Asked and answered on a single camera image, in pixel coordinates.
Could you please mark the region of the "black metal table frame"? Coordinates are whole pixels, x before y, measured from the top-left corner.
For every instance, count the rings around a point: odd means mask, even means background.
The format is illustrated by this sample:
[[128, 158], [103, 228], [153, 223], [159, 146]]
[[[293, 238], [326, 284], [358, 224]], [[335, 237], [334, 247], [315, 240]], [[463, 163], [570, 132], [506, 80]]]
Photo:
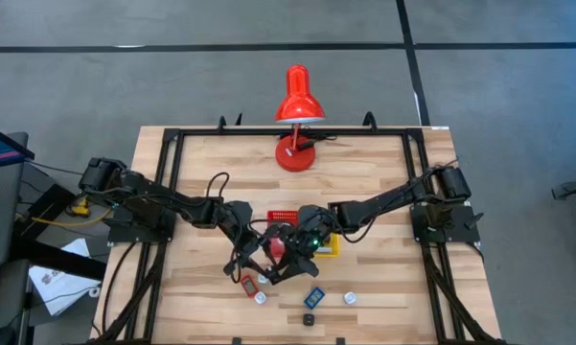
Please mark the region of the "black metal table frame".
[[[447, 130], [434, 127], [312, 126], [315, 159], [303, 172], [275, 158], [289, 126], [141, 129], [131, 171], [185, 196], [222, 196], [250, 204], [253, 227], [268, 230], [269, 210], [298, 211], [363, 201], [437, 166], [457, 166]], [[501, 337], [475, 243], [415, 241], [412, 204], [377, 218], [337, 257], [314, 257], [316, 277], [277, 285], [242, 268], [266, 295], [259, 305], [223, 273], [233, 244], [219, 228], [195, 228], [176, 217], [171, 241], [113, 242], [95, 316], [83, 345], [507, 345]], [[313, 288], [325, 297], [304, 304]], [[357, 300], [347, 305], [343, 295]], [[304, 326], [303, 315], [314, 315]]]

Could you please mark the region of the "red plastic basket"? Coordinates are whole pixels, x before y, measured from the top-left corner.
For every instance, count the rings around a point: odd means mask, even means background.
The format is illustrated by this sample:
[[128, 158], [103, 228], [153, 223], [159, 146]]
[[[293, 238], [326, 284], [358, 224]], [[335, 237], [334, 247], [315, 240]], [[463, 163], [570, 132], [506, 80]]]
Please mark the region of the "red plastic basket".
[[[267, 226], [270, 227], [275, 223], [297, 224], [297, 212], [288, 210], [269, 210], [267, 212]], [[279, 263], [285, 253], [285, 246], [278, 238], [270, 240], [270, 251], [276, 263]]]

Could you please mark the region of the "red small digital display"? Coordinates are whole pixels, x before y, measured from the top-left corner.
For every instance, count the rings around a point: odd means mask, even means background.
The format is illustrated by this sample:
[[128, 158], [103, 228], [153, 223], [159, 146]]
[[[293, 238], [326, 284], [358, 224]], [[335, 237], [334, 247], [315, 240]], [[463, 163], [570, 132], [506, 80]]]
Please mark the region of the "red small digital display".
[[241, 278], [241, 285], [245, 291], [245, 294], [249, 298], [253, 298], [259, 292], [253, 279], [249, 275], [245, 275]]

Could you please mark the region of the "red desk lamp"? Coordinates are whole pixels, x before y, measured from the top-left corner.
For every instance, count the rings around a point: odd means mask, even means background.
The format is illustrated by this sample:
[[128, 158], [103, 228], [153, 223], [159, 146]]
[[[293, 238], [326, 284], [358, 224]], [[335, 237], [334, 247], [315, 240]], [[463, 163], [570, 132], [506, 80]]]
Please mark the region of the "red desk lamp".
[[314, 162], [317, 142], [317, 139], [301, 135], [301, 125], [324, 120], [326, 115], [311, 93], [309, 71], [304, 65], [291, 65], [287, 70], [286, 83], [287, 94], [276, 111], [275, 121], [292, 124], [292, 132], [279, 140], [275, 158], [282, 169], [298, 173], [307, 170]]

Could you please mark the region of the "yellow plastic basket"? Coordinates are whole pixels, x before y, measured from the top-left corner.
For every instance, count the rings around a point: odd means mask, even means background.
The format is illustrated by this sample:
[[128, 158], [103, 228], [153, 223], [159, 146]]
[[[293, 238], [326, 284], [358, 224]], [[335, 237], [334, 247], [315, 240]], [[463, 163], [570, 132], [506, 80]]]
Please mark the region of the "yellow plastic basket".
[[339, 236], [331, 234], [315, 251], [316, 257], [337, 257], [339, 255]]

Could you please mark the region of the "white printed box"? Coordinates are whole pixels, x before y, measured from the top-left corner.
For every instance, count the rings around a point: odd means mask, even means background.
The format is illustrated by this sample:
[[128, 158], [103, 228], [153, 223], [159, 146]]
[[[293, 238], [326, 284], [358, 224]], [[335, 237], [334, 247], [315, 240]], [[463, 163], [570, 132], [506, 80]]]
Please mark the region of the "white printed box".
[[83, 296], [100, 296], [98, 280], [67, 274], [52, 268], [33, 265], [29, 268], [35, 289], [51, 316], [60, 315]]

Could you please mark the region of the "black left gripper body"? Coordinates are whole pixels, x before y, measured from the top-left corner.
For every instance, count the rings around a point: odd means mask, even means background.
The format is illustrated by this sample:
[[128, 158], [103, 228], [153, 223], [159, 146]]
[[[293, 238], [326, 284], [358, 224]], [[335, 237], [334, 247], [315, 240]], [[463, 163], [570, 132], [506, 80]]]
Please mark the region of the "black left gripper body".
[[265, 257], [271, 261], [271, 240], [266, 233], [261, 233], [253, 227], [252, 222], [247, 223], [235, 238], [233, 251], [230, 256], [231, 264], [244, 264], [250, 256], [261, 249]]

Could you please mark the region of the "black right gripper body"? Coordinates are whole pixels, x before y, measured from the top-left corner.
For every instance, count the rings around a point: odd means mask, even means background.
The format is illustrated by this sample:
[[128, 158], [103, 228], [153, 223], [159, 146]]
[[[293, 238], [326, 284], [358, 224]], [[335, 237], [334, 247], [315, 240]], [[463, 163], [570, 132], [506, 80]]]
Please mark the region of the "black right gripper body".
[[302, 227], [279, 223], [276, 237], [284, 245], [283, 255], [277, 265], [314, 266], [314, 253], [326, 239], [326, 225], [317, 221]]

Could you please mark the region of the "blue small digital display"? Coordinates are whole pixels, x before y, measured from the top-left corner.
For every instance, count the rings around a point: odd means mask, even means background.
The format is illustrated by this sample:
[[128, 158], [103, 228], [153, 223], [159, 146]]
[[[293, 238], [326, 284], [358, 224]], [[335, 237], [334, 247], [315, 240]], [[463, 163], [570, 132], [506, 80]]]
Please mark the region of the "blue small digital display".
[[320, 287], [314, 287], [304, 300], [304, 304], [310, 310], [314, 310], [325, 297], [325, 292]]

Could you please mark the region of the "black monitor stand base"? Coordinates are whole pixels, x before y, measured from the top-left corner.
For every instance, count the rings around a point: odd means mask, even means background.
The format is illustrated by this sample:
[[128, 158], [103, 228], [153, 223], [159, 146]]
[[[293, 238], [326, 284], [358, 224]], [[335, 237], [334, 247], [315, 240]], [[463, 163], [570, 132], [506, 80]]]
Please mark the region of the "black monitor stand base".
[[27, 260], [31, 265], [101, 281], [105, 263], [37, 240], [75, 200], [75, 195], [56, 183], [46, 189], [32, 182], [22, 183], [15, 200], [9, 259]]

